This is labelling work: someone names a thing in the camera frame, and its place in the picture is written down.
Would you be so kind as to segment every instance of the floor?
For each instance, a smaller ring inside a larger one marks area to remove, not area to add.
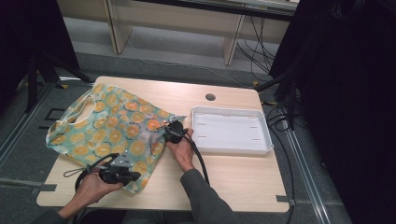
[[[258,66],[251,65],[251,60],[239,49],[233,56],[233,63],[230,66],[225,65],[222,58],[221,38],[218,36],[135,27],[130,36],[130,42],[123,53],[115,55],[112,51],[106,23],[67,18],[64,21],[77,53],[81,71],[90,77],[101,75],[133,76],[240,88],[252,88],[254,81],[261,84],[271,80],[271,77],[266,75]],[[242,49],[249,50],[243,40],[240,40],[239,43]],[[256,46],[254,41],[248,41],[247,43],[252,48]],[[278,45],[265,44],[265,47],[276,55]],[[62,70],[59,73],[63,77],[72,77]],[[48,110],[55,106],[67,107],[69,102],[72,102],[88,88],[84,85],[72,84],[69,90],[72,90],[70,92],[73,93],[67,94],[64,90],[55,88],[52,95],[47,97],[39,108],[35,119],[30,121],[31,123],[26,126],[26,130],[21,133],[22,138],[19,143],[16,143],[14,151],[9,154],[4,164],[0,164],[0,189],[4,192],[0,194],[1,223],[25,223],[46,209],[35,204],[36,195],[32,194],[32,189],[35,188],[34,185],[45,181],[50,170],[50,165],[39,164],[40,160],[45,158],[51,164],[50,162],[56,159],[56,154],[46,151],[46,154],[42,157],[32,156],[31,160],[36,163],[33,163],[35,164],[33,170],[35,172],[31,174],[27,171],[32,169],[30,168],[32,163],[26,162],[26,159],[21,159],[21,156],[30,155],[30,143],[42,142],[45,131],[40,129],[38,131],[37,127],[50,125],[53,122],[42,120],[48,114]],[[276,86],[261,92],[261,99],[272,101],[272,94],[275,89]],[[57,98],[57,92],[59,92],[59,95],[64,95],[62,101]],[[11,130],[18,125],[20,118],[24,115],[25,97],[26,85],[24,84],[17,91],[15,99],[8,106],[8,109],[0,115],[0,125],[4,127],[0,131],[0,143],[7,141]],[[271,109],[270,106],[264,107],[264,112],[268,117],[273,117],[276,114],[276,111],[271,111]],[[312,175],[318,194],[325,205],[329,222],[321,222],[318,218],[308,193],[309,190],[307,190],[302,178],[299,163],[295,160],[293,151],[290,149],[288,138],[284,133],[277,132],[280,142],[272,134],[273,142],[278,148],[281,145],[286,148],[285,151],[279,150],[276,152],[279,170],[288,195],[294,195],[293,198],[296,203],[290,223],[351,223],[326,169],[320,164],[320,155],[309,129],[304,123],[304,118],[298,118],[296,122],[298,122],[298,125],[296,125],[295,133],[304,154],[309,174]],[[37,132],[39,132],[38,136],[28,134]],[[44,150],[47,149],[45,149],[45,146],[39,146],[37,150],[43,150],[44,153]],[[22,182],[10,185],[5,183],[4,179],[20,180]],[[24,209],[27,212],[24,215],[7,212],[10,208],[7,208],[4,202],[15,204],[13,209]],[[288,223],[289,214],[242,213],[238,214],[238,217],[241,223]]]

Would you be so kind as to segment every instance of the white tray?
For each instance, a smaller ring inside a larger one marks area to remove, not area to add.
[[[192,128],[202,154],[257,157],[274,148],[264,114],[258,110],[196,106]]]

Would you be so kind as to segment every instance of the hand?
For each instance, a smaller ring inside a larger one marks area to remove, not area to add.
[[[187,133],[185,137],[190,138],[194,133],[193,129],[187,129]],[[191,148],[190,143],[183,137],[181,141],[177,144],[167,142],[166,146],[171,150],[173,158],[178,162],[181,170],[186,173],[190,169],[194,169],[194,165],[192,164],[192,156],[194,151]]]
[[[58,214],[64,219],[75,216],[79,210],[92,203],[98,203],[108,193],[122,188],[121,183],[107,184],[98,173],[88,174],[82,179],[73,199]]]

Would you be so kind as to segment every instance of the black sleeve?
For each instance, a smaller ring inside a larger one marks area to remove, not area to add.
[[[180,182],[190,199],[195,223],[238,223],[231,207],[207,185],[198,170],[189,170],[181,177]]]
[[[53,210],[47,210],[36,218],[32,224],[66,224],[66,220]]]

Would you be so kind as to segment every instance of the wooden table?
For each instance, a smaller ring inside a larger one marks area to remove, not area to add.
[[[119,77],[99,77],[95,83],[118,86],[152,104],[185,115],[185,127],[191,127],[191,110],[204,105],[243,108],[262,111],[258,93],[254,90],[163,82]],[[212,93],[215,101],[206,100]],[[287,212],[288,203],[276,200],[285,196],[274,151],[261,158],[235,156],[203,156],[211,187],[235,212]],[[194,156],[198,170],[201,165]],[[77,177],[63,177],[65,171],[80,167],[60,155],[45,184],[56,184],[55,191],[42,191],[37,197],[41,206],[64,206],[74,195]],[[146,187],[137,194],[126,190],[112,192],[93,207],[153,210],[191,210],[189,199],[179,179],[182,172],[168,149],[163,152]]]

